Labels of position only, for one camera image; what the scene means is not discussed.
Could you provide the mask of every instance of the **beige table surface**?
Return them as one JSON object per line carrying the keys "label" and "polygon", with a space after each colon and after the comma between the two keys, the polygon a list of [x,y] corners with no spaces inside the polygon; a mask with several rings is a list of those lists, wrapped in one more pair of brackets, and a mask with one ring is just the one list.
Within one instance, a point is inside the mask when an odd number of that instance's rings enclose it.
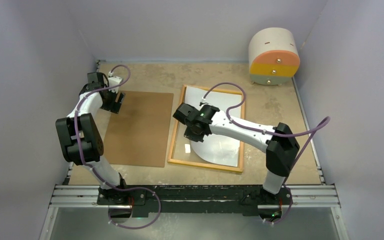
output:
{"label": "beige table surface", "polygon": [[[121,87],[125,91],[173,93],[172,112],[179,104],[182,85],[212,87],[220,82],[233,82],[244,88],[247,94],[245,119],[264,125],[288,124],[292,132],[306,130],[297,95],[292,81],[280,86],[251,84],[247,63],[125,63],[131,69],[130,80]],[[108,74],[115,63],[103,63],[99,71]],[[126,76],[123,68],[115,71],[116,76]],[[220,86],[232,89],[229,85]],[[112,113],[99,110],[95,122],[105,137]],[[168,156],[175,119],[171,118],[167,141]],[[298,137],[300,146],[307,136]],[[165,167],[112,165],[125,178],[128,185],[146,184],[263,184],[266,177],[266,155],[245,144],[244,168],[242,174],[182,166],[165,163]],[[294,169],[287,184],[320,184],[320,178],[311,146],[307,147]],[[97,185],[91,173],[81,166],[74,166],[70,185]]]}

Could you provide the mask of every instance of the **yellow stripe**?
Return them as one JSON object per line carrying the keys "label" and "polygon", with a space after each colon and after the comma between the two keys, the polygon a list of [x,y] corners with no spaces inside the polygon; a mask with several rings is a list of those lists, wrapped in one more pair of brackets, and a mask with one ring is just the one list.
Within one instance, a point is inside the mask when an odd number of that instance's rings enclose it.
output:
{"label": "yellow stripe", "polygon": [[249,68],[249,73],[255,75],[292,77],[297,72],[297,70],[298,66],[285,66],[279,64],[264,64],[253,62]]}

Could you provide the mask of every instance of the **brown cardboard sheet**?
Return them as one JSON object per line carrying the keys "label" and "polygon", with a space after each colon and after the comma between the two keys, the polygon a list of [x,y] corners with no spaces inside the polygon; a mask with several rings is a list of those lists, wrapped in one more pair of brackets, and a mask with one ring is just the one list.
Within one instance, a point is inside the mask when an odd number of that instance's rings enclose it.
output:
{"label": "brown cardboard sheet", "polygon": [[118,114],[106,129],[104,156],[110,164],[163,168],[173,93],[124,91]]}

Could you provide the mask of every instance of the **wooden picture frame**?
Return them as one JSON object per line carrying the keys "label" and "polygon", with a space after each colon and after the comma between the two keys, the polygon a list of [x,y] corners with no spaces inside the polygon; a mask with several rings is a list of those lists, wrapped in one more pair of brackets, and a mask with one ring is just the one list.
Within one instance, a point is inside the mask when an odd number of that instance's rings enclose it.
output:
{"label": "wooden picture frame", "polygon": [[[183,87],[181,88],[181,92],[180,92],[179,105],[182,104],[185,100],[186,87],[200,88],[202,90],[209,90],[210,89],[209,87],[193,86],[193,85],[185,85],[184,84]],[[227,90],[227,89],[214,89],[213,91],[219,92],[219,93],[241,95],[242,99],[244,99],[244,95],[240,91]],[[241,106],[240,118],[241,119],[245,118],[245,103],[243,103]],[[175,144],[176,144],[178,129],[179,129],[179,121],[175,120],[173,134],[171,136],[170,148],[169,148],[169,152],[168,152],[168,160],[167,160],[168,163],[185,165],[185,166],[192,166],[192,167],[200,167],[200,168],[206,168],[206,169],[213,169],[213,170],[222,170],[222,171],[228,171],[228,172],[234,172],[234,173],[242,173],[244,171],[244,143],[242,141],[239,144],[237,166],[226,166],[226,165],[220,165],[220,164],[215,164],[215,163],[210,163],[210,162],[209,163],[202,163],[202,162],[194,162],[194,161],[174,159],[173,154],[175,151]]]}

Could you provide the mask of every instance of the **orange stripe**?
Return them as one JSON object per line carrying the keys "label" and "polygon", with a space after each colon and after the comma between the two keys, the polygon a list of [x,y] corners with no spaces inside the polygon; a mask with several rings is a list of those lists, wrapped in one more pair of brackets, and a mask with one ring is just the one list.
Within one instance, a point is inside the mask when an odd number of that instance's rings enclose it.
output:
{"label": "orange stripe", "polygon": [[249,68],[249,73],[274,77],[292,77],[297,72],[297,70],[298,66],[262,64],[253,62]]}
{"label": "orange stripe", "polygon": [[258,63],[258,64],[278,64],[278,65],[287,65],[287,66],[299,66],[300,57],[291,51],[271,50],[271,51],[266,51],[261,53],[252,62]]}

